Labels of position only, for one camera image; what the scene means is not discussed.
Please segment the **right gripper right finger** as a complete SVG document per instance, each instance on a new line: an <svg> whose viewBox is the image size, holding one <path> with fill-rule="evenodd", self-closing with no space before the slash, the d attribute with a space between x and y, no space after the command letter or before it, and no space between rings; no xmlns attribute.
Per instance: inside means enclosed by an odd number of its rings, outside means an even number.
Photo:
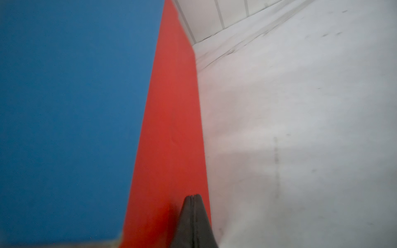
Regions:
<svg viewBox="0 0 397 248"><path fill-rule="evenodd" d="M193 247L218 248L202 197L193 196Z"/></svg>

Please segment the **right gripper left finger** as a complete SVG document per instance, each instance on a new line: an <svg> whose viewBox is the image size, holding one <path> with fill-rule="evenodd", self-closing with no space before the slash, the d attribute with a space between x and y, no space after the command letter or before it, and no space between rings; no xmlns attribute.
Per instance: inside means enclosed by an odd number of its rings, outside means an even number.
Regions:
<svg viewBox="0 0 397 248"><path fill-rule="evenodd" d="M170 248L193 248L193 196L184 199Z"/></svg>

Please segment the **blue shoebox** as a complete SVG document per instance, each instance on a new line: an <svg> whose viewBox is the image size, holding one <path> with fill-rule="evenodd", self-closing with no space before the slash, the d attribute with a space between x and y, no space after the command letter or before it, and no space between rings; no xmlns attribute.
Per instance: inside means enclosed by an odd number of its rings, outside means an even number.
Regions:
<svg viewBox="0 0 397 248"><path fill-rule="evenodd" d="M1 247L123 234L164 1L1 1Z"/></svg>

